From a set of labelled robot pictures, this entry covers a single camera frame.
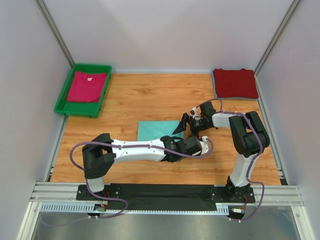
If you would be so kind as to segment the teal t shirt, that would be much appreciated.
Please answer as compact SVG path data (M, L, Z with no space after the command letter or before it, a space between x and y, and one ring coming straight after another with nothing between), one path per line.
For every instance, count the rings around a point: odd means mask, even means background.
M139 121L137 128L137 141L151 141L163 136L184 138L184 133L173 134L179 125L178 120L165 121Z

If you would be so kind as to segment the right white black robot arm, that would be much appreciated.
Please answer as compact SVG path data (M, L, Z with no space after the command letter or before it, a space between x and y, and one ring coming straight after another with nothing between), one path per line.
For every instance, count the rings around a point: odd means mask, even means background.
M235 166L227 178L222 195L236 202L249 194L251 175L260 155L270 145L269 135L255 111L247 113L216 111L212 101L208 100L194 107L190 113L184 113L172 132L174 135L184 132L189 126L193 136L211 128L225 128L231 131L234 148L237 152Z

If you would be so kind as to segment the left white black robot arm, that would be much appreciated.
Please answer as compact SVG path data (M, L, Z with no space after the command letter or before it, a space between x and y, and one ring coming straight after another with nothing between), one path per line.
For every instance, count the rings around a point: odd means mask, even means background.
M103 133L82 147L87 194L99 201L105 196L104 176L119 163L131 161L179 162L184 158L201 159L213 151L212 142L205 136L186 139L163 136L150 141L121 141Z

